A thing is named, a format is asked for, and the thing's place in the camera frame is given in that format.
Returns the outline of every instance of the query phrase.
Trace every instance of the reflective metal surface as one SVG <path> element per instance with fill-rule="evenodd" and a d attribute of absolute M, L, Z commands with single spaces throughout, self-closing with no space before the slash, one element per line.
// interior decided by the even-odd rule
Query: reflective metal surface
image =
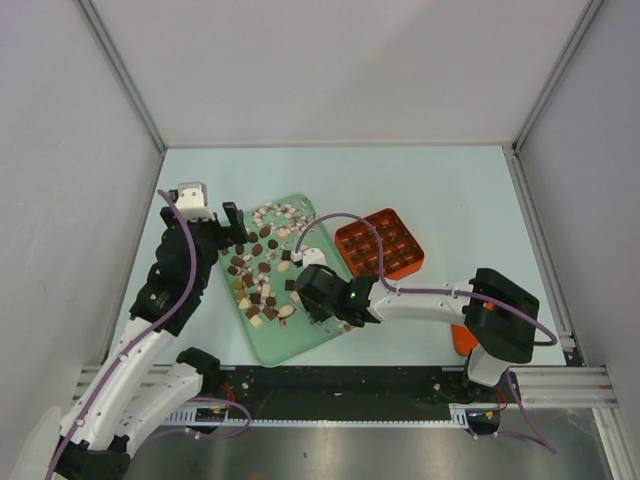
<path fill-rule="evenodd" d="M 473 439 L 462 430 L 253 428 L 230 440 L 178 433 L 143 446 L 126 480 L 611 479 L 590 410 L 537 410 L 532 416 L 558 449 Z M 529 432 L 509 410 L 502 430 Z"/>

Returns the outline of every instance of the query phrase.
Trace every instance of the white wall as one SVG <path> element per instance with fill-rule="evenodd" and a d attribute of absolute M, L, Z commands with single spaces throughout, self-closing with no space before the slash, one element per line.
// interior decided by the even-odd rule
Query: white wall
<path fill-rule="evenodd" d="M 640 445 L 640 2 L 608 2 L 523 162 L 589 359 Z"/>
<path fill-rule="evenodd" d="M 0 478 L 105 342 L 159 158 L 70 0 L 0 2 Z"/>
<path fill-rule="evenodd" d="M 170 146 L 507 142 L 586 0 L 95 0 Z"/>

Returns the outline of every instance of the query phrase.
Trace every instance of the orange muffin tray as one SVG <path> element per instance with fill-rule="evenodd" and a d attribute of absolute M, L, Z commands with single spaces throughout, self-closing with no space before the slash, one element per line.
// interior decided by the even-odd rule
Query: orange muffin tray
<path fill-rule="evenodd" d="M 424 263 L 424 251 L 392 208 L 365 217 L 382 238 L 384 273 L 391 280 L 417 272 Z M 378 245 L 366 225 L 353 222 L 336 232 L 336 246 L 354 276 L 378 275 Z"/>

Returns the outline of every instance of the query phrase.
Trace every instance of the green cutting board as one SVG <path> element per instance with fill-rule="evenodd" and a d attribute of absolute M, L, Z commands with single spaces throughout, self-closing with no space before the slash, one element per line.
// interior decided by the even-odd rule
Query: green cutting board
<path fill-rule="evenodd" d="M 291 195 L 246 212 L 244 214 L 245 225 L 250 232 L 258 235 L 258 241 L 244 245 L 242 247 L 244 251 L 236 251 L 235 248 L 231 248 L 228 253 L 223 252 L 220 257 L 221 261 L 218 262 L 236 306 L 240 304 L 240 300 L 236 296 L 233 282 L 248 273 L 256 285 L 250 288 L 243 285 L 247 297 L 251 293 L 260 293 L 262 285 L 268 284 L 271 296 L 274 296 L 276 300 L 276 305 L 273 308 L 278 311 L 284 305 L 292 305 L 295 308 L 295 312 L 286 319 L 286 322 L 281 322 L 278 317 L 269 320 L 264 313 L 259 313 L 258 316 L 262 323 L 258 327 L 249 321 L 250 319 L 245 315 L 246 310 L 238 308 L 238 319 L 247 334 L 251 348 L 258 361 L 266 367 L 277 366 L 350 331 L 349 324 L 333 317 L 322 324 L 312 324 L 302 304 L 296 303 L 291 297 L 292 292 L 285 290 L 285 281 L 295 280 L 302 273 L 302 267 L 296 267 L 293 262 L 290 262 L 288 271 L 278 271 L 278 266 L 283 261 L 283 251 L 295 249 L 300 233 L 315 218 L 317 218 L 316 211 L 304 195 Z M 265 227 L 270 227 L 270 234 L 261 238 L 259 232 Z M 288 233 L 284 239 L 278 235 L 281 228 L 286 229 Z M 275 249 L 269 248 L 269 240 L 275 240 L 278 243 Z M 252 250 L 258 243 L 262 245 L 263 250 L 259 255 L 254 256 Z M 327 265 L 335 270 L 341 278 L 350 279 L 352 277 L 335 248 L 333 239 L 322 224 L 314 227 L 305 236 L 303 245 L 320 248 L 327 259 Z M 231 261 L 234 257 L 242 259 L 245 263 L 239 268 L 236 267 L 237 273 L 232 274 L 229 272 L 229 267 L 232 266 Z M 260 263 L 267 263 L 271 267 L 271 271 L 260 272 L 258 268 Z M 261 298 L 259 305 L 261 309 L 265 306 L 265 300 L 265 298 Z"/>

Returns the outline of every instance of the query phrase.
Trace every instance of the table top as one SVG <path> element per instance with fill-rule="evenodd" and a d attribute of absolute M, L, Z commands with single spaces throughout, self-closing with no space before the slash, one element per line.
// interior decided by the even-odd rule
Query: table top
<path fill-rule="evenodd" d="M 478 267 L 494 268 L 540 299 L 540 321 L 556 332 L 500 147 L 170 149 L 158 188 L 194 181 L 207 185 L 209 205 L 218 212 L 223 201 L 249 210 L 292 193 L 307 195 L 321 215 L 341 211 L 364 216 L 391 207 L 425 251 L 422 269 L 411 283 L 459 281 L 472 278 Z M 155 196 L 114 342 L 155 262 L 165 229 L 159 215 L 163 205 Z M 333 235 L 345 223 L 330 220 L 326 227 Z M 545 337 L 538 332 L 536 338 Z M 226 365 L 257 364 L 218 266 L 202 304 L 156 363 L 173 363 L 191 346 Z M 464 360 L 453 349 L 451 327 L 424 320 L 367 325 L 285 364 L 461 365 Z M 564 365 L 561 347 L 537 348 L 532 364 Z"/>

